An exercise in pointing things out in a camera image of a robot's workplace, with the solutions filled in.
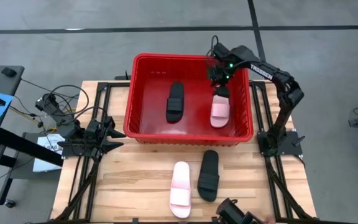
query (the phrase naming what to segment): black metal frame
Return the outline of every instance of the black metal frame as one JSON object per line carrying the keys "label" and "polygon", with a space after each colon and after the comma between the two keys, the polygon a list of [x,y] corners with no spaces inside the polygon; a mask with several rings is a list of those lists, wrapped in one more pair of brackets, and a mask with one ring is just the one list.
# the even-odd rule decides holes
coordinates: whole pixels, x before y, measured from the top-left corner
{"label": "black metal frame", "polygon": [[63,159],[61,155],[30,140],[27,140],[24,138],[24,136],[25,133],[22,135],[22,137],[20,137],[10,131],[0,128],[0,144],[17,151],[14,157],[2,155],[0,158],[0,165],[9,167],[9,172],[5,177],[4,184],[2,185],[0,191],[0,205],[4,205],[6,202],[6,197],[13,181],[13,178],[11,178],[11,171],[14,169],[15,163],[17,161],[16,158],[19,152],[26,153],[34,158],[47,161],[57,166],[63,165]]}
{"label": "black metal frame", "polygon": [[63,159],[59,153],[53,152],[30,140],[17,136],[3,128],[0,128],[0,144],[51,164],[55,164],[56,166],[61,167],[63,165]]}
{"label": "black metal frame", "polygon": [[[109,99],[111,94],[111,88],[113,87],[129,87],[130,83],[105,83],[105,82],[99,82],[98,87],[96,89],[96,96],[94,100],[94,106],[99,106],[100,104],[100,97],[103,91],[106,91],[104,95],[104,101],[102,108],[107,109],[109,106]],[[96,119],[98,115],[98,110],[94,109],[92,112],[92,119]],[[101,122],[103,122],[106,119],[106,115],[102,114]],[[80,183],[78,184],[78,190],[80,187],[84,184],[85,178],[86,178],[86,172],[88,170],[89,166],[89,157],[84,157],[84,162],[82,165],[81,175],[80,175]],[[90,183],[89,187],[89,195],[88,195],[88,202],[86,204],[86,211],[85,211],[85,220],[91,220],[92,215],[92,206],[93,206],[93,199],[94,199],[94,191],[96,190],[96,181],[97,179],[94,179]],[[75,209],[74,209],[74,215],[73,215],[73,221],[79,219],[80,216],[80,208],[81,208],[81,201],[82,199],[79,199],[79,202],[77,203]]]}
{"label": "black metal frame", "polygon": [[[126,76],[126,77],[120,78],[120,80],[127,80],[128,78],[129,77]],[[108,108],[108,106],[109,106],[109,98],[110,98],[110,95],[111,95],[111,88],[112,87],[125,87],[125,86],[129,86],[129,85],[130,85],[129,82],[125,82],[125,83],[102,83],[101,82],[101,83],[98,83],[98,87],[96,89],[96,96],[95,96],[94,106],[99,106],[102,91],[106,91],[106,94],[104,96],[104,103],[103,103],[102,108]],[[252,90],[252,96],[254,98],[255,110],[256,110],[256,114],[257,114],[257,121],[258,121],[259,131],[263,132],[265,129],[264,129],[264,124],[263,124],[262,113],[260,111],[257,87],[262,92],[262,98],[263,98],[263,101],[264,101],[264,107],[265,107],[265,110],[266,110],[266,115],[267,115],[266,119],[267,119],[268,125],[270,127],[273,125],[273,119],[272,119],[272,114],[271,114],[271,111],[270,111],[269,99],[267,97],[267,92],[266,92],[266,84],[263,81],[261,81],[261,82],[252,81],[252,82],[250,82],[250,87],[251,87],[251,90]],[[98,115],[98,110],[93,110],[92,119],[96,119],[97,115]],[[106,118],[106,115],[103,114],[102,118],[101,118],[101,121],[104,121],[105,118]],[[276,161],[276,166],[277,166],[277,171],[278,171],[277,177],[275,175],[271,175],[271,173],[269,172],[269,169],[272,168],[272,161],[270,160],[270,158],[269,157],[264,157],[264,159],[265,159],[265,164],[266,164],[266,170],[267,170],[270,194],[271,194],[271,197],[272,197],[274,216],[275,216],[276,219],[281,218],[280,208],[279,208],[278,198],[277,198],[277,191],[276,191],[276,188],[275,188],[275,181],[274,181],[274,179],[278,178],[280,183],[282,183],[282,185],[279,186],[280,189],[286,190],[287,184],[285,182],[285,175],[284,175],[284,170],[283,170],[281,157],[280,156],[275,156],[275,161]],[[88,170],[88,166],[89,166],[89,157],[85,157],[84,158],[84,163],[83,163],[83,166],[82,166],[82,170],[81,170],[80,183],[79,183],[78,190],[80,189],[80,187],[85,182],[86,172]],[[86,204],[85,219],[79,219],[80,207],[81,207],[81,198],[80,198],[79,202],[76,204],[76,207],[74,209],[73,219],[72,220],[67,220],[66,222],[68,222],[68,223],[69,222],[77,222],[77,221],[80,221],[80,220],[89,222],[91,220],[91,214],[92,214],[92,208],[93,208],[93,199],[94,199],[94,191],[95,190],[96,190],[96,178],[93,179],[92,182],[90,183],[89,195],[88,195],[88,203]],[[288,199],[285,198],[285,197],[283,199],[284,199],[284,203],[285,203],[285,211],[286,211],[286,214],[287,214],[287,218],[293,218],[292,209],[291,209],[291,205],[290,205],[290,204],[293,204],[292,201],[289,202]],[[129,224],[129,223],[131,223],[131,222],[118,222],[118,224]],[[158,224],[168,224],[168,223],[169,224],[177,224],[177,222],[158,222]],[[212,222],[190,222],[190,223],[192,223],[192,224],[197,224],[197,223],[206,224],[206,223],[212,223]]]}
{"label": "black metal frame", "polygon": [[[263,124],[262,113],[260,112],[259,98],[258,98],[258,93],[257,93],[256,87],[258,87],[260,89],[260,91],[262,92],[262,99],[264,101],[264,107],[265,107],[265,111],[266,111],[268,125],[269,125],[269,127],[273,126],[272,113],[270,111],[269,99],[267,97],[267,92],[266,92],[266,83],[252,81],[250,83],[250,86],[252,89],[252,96],[254,97],[255,111],[257,114],[257,120],[258,120],[258,126],[259,126],[258,134],[260,134],[260,132],[264,132],[264,124]],[[279,155],[275,156],[275,161],[276,161],[276,166],[277,166],[278,178],[280,179],[283,186],[286,188],[287,183],[285,181],[285,175],[284,175],[281,157]],[[265,157],[265,164],[266,164],[266,169],[269,169],[272,166],[272,161],[270,160],[269,157]],[[269,172],[268,172],[268,183],[269,183],[269,187],[270,187],[270,194],[272,197],[274,216],[275,216],[275,218],[280,218],[281,214],[280,214],[280,208],[278,206],[278,199],[277,199],[275,183],[274,183],[273,179],[271,178],[271,176],[269,175]],[[287,218],[293,218],[290,203],[286,198],[284,198],[284,205],[285,205],[285,212],[287,214]]]}

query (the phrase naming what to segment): wooden tabletop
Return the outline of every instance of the wooden tabletop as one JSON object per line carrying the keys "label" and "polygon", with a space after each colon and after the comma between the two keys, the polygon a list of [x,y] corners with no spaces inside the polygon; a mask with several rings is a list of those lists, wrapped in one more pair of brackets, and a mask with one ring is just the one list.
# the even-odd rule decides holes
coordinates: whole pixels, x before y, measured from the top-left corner
{"label": "wooden tabletop", "polygon": [[[84,81],[82,84],[82,88],[89,95],[89,106],[94,104],[98,82],[101,81]],[[275,87],[271,83],[267,83],[266,86],[272,116],[275,120],[280,110]],[[108,108],[108,115],[112,116],[116,122],[116,130],[122,133],[128,91],[128,87],[112,88]],[[265,118],[262,94],[259,93],[258,96],[262,116]],[[103,99],[102,95],[100,106],[103,105]],[[81,93],[77,108],[83,108],[85,103],[85,95]],[[255,137],[258,125],[253,101],[251,105],[254,137],[249,142],[234,147],[144,145],[138,144],[135,139],[115,139],[125,145],[109,152],[101,161],[91,221],[131,222],[135,217],[139,218],[140,222],[183,221],[175,218],[169,209],[173,166],[178,161],[189,163],[191,169],[191,214],[185,221],[211,221],[211,217],[216,216],[215,211],[218,205],[227,197],[238,199],[237,206],[244,213],[250,211],[260,218],[272,216],[272,200],[265,162],[259,153]],[[91,115],[92,110],[89,110],[79,117],[82,127],[87,127]],[[264,121],[264,126],[268,127],[267,121]],[[293,123],[290,119],[287,129],[292,128]],[[213,203],[201,199],[196,188],[203,153],[208,149],[215,150],[219,154],[219,189],[218,197]],[[308,180],[302,163],[293,156],[282,156],[282,161],[288,190],[307,213],[315,216]],[[58,216],[67,206],[76,162],[76,157],[69,158],[64,162],[51,214],[52,218]],[[80,171],[77,174],[76,183],[79,178]],[[282,195],[278,189],[277,192],[281,214],[285,216]],[[85,192],[80,218],[85,216],[87,196],[88,193]]]}

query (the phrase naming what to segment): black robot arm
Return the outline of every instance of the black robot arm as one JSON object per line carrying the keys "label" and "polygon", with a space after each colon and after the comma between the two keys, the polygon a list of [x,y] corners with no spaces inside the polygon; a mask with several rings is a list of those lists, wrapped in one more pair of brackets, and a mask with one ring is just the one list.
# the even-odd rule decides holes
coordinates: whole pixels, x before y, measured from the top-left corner
{"label": "black robot arm", "polygon": [[[247,212],[244,214],[237,205],[237,200],[229,198],[223,200],[218,206],[216,214],[219,215],[219,224],[266,224],[254,214]],[[298,218],[277,218],[275,223],[281,224],[355,224],[345,222],[322,221],[319,218],[298,217]]]}
{"label": "black robot arm", "polygon": [[267,143],[271,148],[277,148],[286,138],[285,124],[292,110],[301,101],[304,94],[299,84],[288,73],[262,61],[247,47],[241,45],[228,50],[223,44],[217,43],[211,49],[216,65],[210,69],[209,77],[217,88],[216,93],[222,93],[225,85],[233,77],[236,70],[248,68],[272,81],[277,89],[280,102],[280,112],[274,125],[267,131]]}

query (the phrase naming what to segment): red plastic basket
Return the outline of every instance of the red plastic basket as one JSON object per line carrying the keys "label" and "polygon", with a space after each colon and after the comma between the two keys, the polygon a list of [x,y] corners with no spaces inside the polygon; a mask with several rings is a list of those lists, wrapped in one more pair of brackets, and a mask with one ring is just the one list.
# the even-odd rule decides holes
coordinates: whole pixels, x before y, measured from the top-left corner
{"label": "red plastic basket", "polygon": [[[254,134],[247,70],[229,82],[230,119],[223,128],[211,126],[213,88],[205,55],[139,54],[134,59],[124,132],[141,143],[234,146]],[[182,119],[165,119],[173,82],[185,87]]]}

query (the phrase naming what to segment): table leg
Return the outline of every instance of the table leg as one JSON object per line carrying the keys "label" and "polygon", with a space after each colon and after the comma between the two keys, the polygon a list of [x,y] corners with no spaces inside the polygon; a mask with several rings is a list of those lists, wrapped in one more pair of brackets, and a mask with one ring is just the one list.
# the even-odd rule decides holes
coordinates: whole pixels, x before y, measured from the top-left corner
{"label": "table leg", "polygon": [[42,147],[32,141],[15,135],[14,133],[0,128],[0,144],[15,149],[19,152],[34,156],[37,159],[55,164],[56,166],[63,165],[62,156],[45,147]]}
{"label": "table leg", "polygon": [[5,204],[6,196],[7,193],[9,192],[9,189],[11,188],[12,181],[13,179],[10,178],[10,174],[9,174],[9,177],[5,179],[4,185],[2,185],[2,189],[0,191],[0,205]]}

